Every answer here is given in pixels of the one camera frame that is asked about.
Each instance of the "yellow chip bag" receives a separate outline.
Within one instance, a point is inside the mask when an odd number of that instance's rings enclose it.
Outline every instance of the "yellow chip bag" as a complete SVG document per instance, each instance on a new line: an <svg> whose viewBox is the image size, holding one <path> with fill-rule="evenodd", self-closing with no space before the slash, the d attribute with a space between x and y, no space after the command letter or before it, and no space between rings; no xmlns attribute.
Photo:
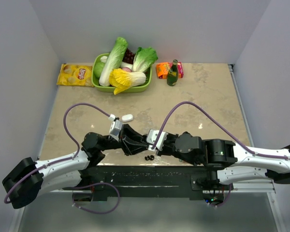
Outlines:
<svg viewBox="0 0 290 232"><path fill-rule="evenodd" d="M92 66L62 64L57 85L62 86L90 86Z"/></svg>

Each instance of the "beige table surface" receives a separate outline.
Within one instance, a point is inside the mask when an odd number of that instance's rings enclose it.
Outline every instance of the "beige table surface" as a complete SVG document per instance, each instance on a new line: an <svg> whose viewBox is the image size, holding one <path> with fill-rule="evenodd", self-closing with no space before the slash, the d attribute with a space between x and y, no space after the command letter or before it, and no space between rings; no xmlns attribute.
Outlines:
<svg viewBox="0 0 290 232"><path fill-rule="evenodd" d="M121 93L115 96L113 93L99 92L93 87L59 86L40 160L57 158L76 150L75 143L64 131L62 118L67 108L79 102L94 104L118 117L133 114L134 120L129 124L144 134L149 129L158 130L176 104L191 101L201 106L244 144L249 145L228 65L183 63L183 69L184 78L179 79L176 86L170 87L166 80L157 78L153 65L152 81L148 89L141 93ZM80 143L91 131L107 135L110 123L106 116L88 106L77 106L67 117L69 130ZM170 117L164 130L173 134L188 131L202 139L230 140L228 135L191 105L180 106ZM144 156L154 155L149 151L129 157L121 150L107 150L104 154L106 157L100 165L188 165L168 156L145 161Z"/></svg>

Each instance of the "green basket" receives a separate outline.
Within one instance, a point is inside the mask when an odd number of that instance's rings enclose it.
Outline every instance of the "green basket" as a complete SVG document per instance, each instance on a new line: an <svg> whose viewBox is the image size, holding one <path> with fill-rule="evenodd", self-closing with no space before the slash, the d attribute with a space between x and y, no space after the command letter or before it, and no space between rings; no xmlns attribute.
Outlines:
<svg viewBox="0 0 290 232"><path fill-rule="evenodd" d="M108 56L108 55L109 55L109 53L99 55L96 58L95 62L93 63L93 68L95 67L96 62L100 61L101 57ZM151 81L151 73L152 73L152 68L150 67L149 70L147 70L145 72L146 81L144 84L142 84L141 86L134 86L134 87L128 88L127 90L123 91L122 93L139 93L139 92L145 91L148 88L149 83ZM98 89L98 91L107 92L107 93L114 92L115 87L113 87L113 86L100 86L99 79L97 77L95 77L95 74L93 72L92 72L91 82L94 85L94 87Z"/></svg>

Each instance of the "lettuce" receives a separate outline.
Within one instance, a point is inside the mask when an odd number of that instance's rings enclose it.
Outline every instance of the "lettuce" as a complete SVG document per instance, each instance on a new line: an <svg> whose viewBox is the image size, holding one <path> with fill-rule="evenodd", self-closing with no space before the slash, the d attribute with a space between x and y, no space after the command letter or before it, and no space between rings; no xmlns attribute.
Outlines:
<svg viewBox="0 0 290 232"><path fill-rule="evenodd" d="M158 59L156 50L152 47L137 49L133 61L133 72L145 72Z"/></svg>
<svg viewBox="0 0 290 232"><path fill-rule="evenodd" d="M99 79L99 84L101 86L110 85L109 79L110 79L111 71L119 68L122 62L122 59L125 55L127 47L128 47L128 43L124 38L118 37L116 39L116 43L106 60L105 67L103 68L100 79Z"/></svg>

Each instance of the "red logo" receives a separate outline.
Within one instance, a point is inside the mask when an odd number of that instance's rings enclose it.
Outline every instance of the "red logo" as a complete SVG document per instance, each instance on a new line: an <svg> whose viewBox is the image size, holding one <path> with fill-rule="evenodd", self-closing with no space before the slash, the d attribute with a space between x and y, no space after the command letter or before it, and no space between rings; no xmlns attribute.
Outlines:
<svg viewBox="0 0 290 232"><path fill-rule="evenodd" d="M86 69L80 69L77 78L83 80L85 78Z"/></svg>

